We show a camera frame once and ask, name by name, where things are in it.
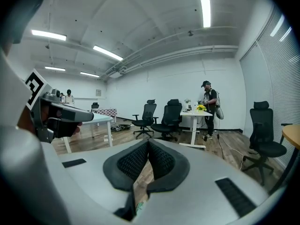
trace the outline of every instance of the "desk leg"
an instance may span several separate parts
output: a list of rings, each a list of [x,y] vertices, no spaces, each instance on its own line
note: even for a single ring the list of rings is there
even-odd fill
[[[111,133],[111,122],[107,121],[107,135],[108,135],[108,144],[110,147],[113,146],[112,143],[112,133]]]
[[[197,130],[197,117],[193,117],[193,132],[192,132],[192,141],[191,145],[195,145],[195,140],[196,140],[196,130]]]
[[[90,131],[92,132],[92,137],[94,137],[94,130],[93,130],[93,125],[90,124]]]
[[[289,174],[296,158],[298,155],[299,150],[298,149],[294,149],[294,152],[292,153],[292,157],[289,161],[289,163],[286,166],[286,169],[283,171],[281,177],[279,178],[279,180],[277,181],[277,183],[274,185],[274,187],[270,190],[269,194],[273,194],[278,188],[280,188],[281,184],[284,182],[284,180],[286,179],[287,175]]]
[[[193,131],[193,125],[194,125],[194,117],[191,117],[191,125],[189,126],[189,131],[192,132]]]
[[[205,149],[206,146],[204,145],[195,145],[195,140],[196,140],[196,133],[197,133],[197,116],[192,117],[193,125],[191,126],[191,132],[192,132],[192,141],[191,144],[187,143],[179,143],[180,145],[187,146],[187,147],[193,147],[193,148],[202,148]]]
[[[67,152],[68,152],[68,153],[72,153],[71,148],[70,148],[70,144],[69,144],[69,142],[68,142],[68,139],[67,139],[66,137],[63,137],[63,140],[64,140],[64,142],[65,142],[65,146],[66,146],[66,148],[67,148]]]

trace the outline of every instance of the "red checkered cloth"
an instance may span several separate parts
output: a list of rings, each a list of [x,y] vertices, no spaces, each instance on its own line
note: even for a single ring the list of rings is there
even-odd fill
[[[117,115],[117,109],[116,108],[109,108],[109,109],[92,109],[93,112],[97,111],[97,113],[114,117]]]
[[[106,115],[111,116],[111,117],[116,116],[117,115],[117,109],[115,109],[115,108],[107,109],[106,110]]]

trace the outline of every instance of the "mesh chair back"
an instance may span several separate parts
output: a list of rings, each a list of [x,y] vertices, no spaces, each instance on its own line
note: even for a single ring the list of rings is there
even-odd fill
[[[162,124],[168,126],[169,124],[173,124],[173,120],[180,119],[180,112],[182,110],[182,104],[177,102],[172,105],[166,105],[164,116],[161,121]]]
[[[98,103],[93,103],[92,104],[92,109],[95,109],[95,108],[99,108],[99,104]]]
[[[257,127],[258,142],[270,143],[274,140],[273,133],[273,110],[267,109],[250,109],[252,122],[261,122],[262,126]]]
[[[143,120],[147,120],[147,121],[150,121],[151,123],[154,122],[154,119],[152,118],[147,118],[147,117],[153,117],[153,113],[156,109],[156,104],[153,103],[153,104],[145,104],[144,105],[144,112],[142,114],[142,119]]]

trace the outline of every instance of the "office chair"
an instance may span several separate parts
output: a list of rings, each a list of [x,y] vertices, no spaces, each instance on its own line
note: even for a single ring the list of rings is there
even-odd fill
[[[151,125],[154,131],[161,133],[161,137],[158,139],[169,140],[174,138],[170,133],[178,131],[178,126],[180,123],[180,112],[182,110],[182,104],[178,99],[171,99],[165,106],[164,116],[161,124],[157,124],[157,118],[155,119],[155,124]]]
[[[99,104],[98,103],[93,103],[92,104],[92,109],[95,109],[95,108],[99,108]]]
[[[142,130],[139,131],[134,131],[133,134],[139,133],[138,136],[136,136],[136,139],[141,135],[141,134],[147,134],[149,137],[151,137],[148,132],[152,132],[147,126],[150,126],[151,124],[154,123],[153,120],[153,113],[156,109],[156,104],[155,104],[155,99],[154,100],[148,100],[147,104],[144,105],[144,112],[142,114],[142,120],[138,120],[137,116],[138,115],[133,115],[135,116],[136,121],[132,121],[132,124],[138,127],[141,127]]]
[[[268,158],[277,158],[286,153],[285,146],[282,145],[283,139],[280,143],[274,142],[273,134],[273,110],[269,108],[269,103],[254,102],[254,108],[250,109],[250,115],[253,122],[253,133],[250,137],[250,149],[258,152],[261,156],[259,159],[244,156],[243,161],[246,159],[253,162],[253,164],[242,171],[247,171],[251,168],[258,167],[262,177],[261,185],[264,186],[264,174],[263,168],[271,170],[270,174],[273,173],[274,168],[265,164]]]

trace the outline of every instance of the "ceiling light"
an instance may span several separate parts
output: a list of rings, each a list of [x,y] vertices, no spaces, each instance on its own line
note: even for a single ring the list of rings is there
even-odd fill
[[[279,41],[282,42],[285,39],[285,37],[290,33],[291,30],[292,30],[292,28],[289,27],[289,29],[285,32],[285,34],[280,38]]]
[[[210,27],[210,0],[201,0],[203,27]]]
[[[45,67],[46,69],[50,69],[50,70],[58,70],[58,71],[65,71],[64,68],[58,68],[58,67]]]
[[[31,30],[33,35],[36,36],[42,36],[42,37],[47,37],[47,38],[55,38],[59,40],[65,41],[67,39],[67,36],[65,35],[60,35],[56,33],[51,33],[51,32],[44,32],[44,31],[38,31],[38,30]]]
[[[89,73],[84,73],[84,72],[80,72],[80,74],[88,75],[88,76],[92,76],[92,77],[99,77],[98,75],[95,75],[95,74],[89,74]]]
[[[108,56],[110,56],[110,57],[112,57],[112,58],[114,58],[116,60],[119,60],[119,61],[123,60],[122,57],[119,57],[118,55],[116,55],[116,54],[114,54],[112,52],[109,52],[109,51],[107,51],[107,50],[105,50],[105,49],[103,49],[101,47],[96,46],[96,45],[93,47],[93,49],[96,50],[96,51],[98,51],[98,52],[104,53],[104,54],[106,54],[106,55],[108,55]]]
[[[283,21],[285,20],[285,16],[283,16],[283,14],[281,15],[279,21],[277,22],[275,28],[273,29],[273,31],[271,32],[270,36],[273,37],[275,36],[275,34],[278,32],[278,30],[280,29],[281,25],[283,24]]]

